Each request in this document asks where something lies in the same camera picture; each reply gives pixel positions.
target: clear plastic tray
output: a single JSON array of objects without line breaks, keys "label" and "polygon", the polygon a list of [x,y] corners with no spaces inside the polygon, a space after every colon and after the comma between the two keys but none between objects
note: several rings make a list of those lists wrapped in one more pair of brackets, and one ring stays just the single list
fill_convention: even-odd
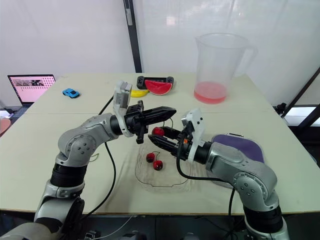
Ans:
[{"label": "clear plastic tray", "polygon": [[[157,160],[163,162],[163,168],[159,171],[154,170],[153,164],[147,162],[148,153],[155,152]],[[190,175],[192,165],[181,160],[181,170]],[[177,170],[176,157],[169,152],[155,146],[148,138],[144,139],[144,143],[140,145],[135,165],[136,179],[149,190],[180,190],[188,191],[190,189],[190,181],[182,177]]]}]

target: purple mouse pad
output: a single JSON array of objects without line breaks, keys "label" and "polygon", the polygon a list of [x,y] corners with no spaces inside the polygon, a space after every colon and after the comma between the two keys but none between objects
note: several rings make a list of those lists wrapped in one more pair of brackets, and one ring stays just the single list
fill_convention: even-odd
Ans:
[{"label": "purple mouse pad", "polygon": [[219,134],[212,138],[212,142],[234,147],[240,150],[249,159],[264,163],[262,150],[254,141],[239,136]]}]

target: banana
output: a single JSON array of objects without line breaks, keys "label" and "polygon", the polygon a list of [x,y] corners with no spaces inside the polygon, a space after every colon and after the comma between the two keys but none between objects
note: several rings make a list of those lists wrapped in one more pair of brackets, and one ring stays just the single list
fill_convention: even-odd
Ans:
[{"label": "banana", "polygon": [[131,97],[141,98],[141,97],[147,95],[148,92],[149,92],[149,90],[131,90]]}]

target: laptop screen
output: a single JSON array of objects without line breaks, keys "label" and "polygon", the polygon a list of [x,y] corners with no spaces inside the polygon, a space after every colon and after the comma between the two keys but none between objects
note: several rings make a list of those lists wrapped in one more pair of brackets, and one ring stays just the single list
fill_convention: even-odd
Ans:
[{"label": "laptop screen", "polygon": [[22,104],[34,103],[55,83],[55,78],[52,74],[8,75],[8,78]]}]

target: blue toy car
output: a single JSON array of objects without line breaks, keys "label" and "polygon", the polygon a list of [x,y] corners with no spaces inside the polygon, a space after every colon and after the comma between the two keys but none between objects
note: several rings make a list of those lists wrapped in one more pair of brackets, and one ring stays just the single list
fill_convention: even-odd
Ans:
[{"label": "blue toy car", "polygon": [[62,94],[65,96],[69,96],[72,99],[75,99],[80,96],[79,92],[73,90],[72,88],[67,88],[62,91]]}]

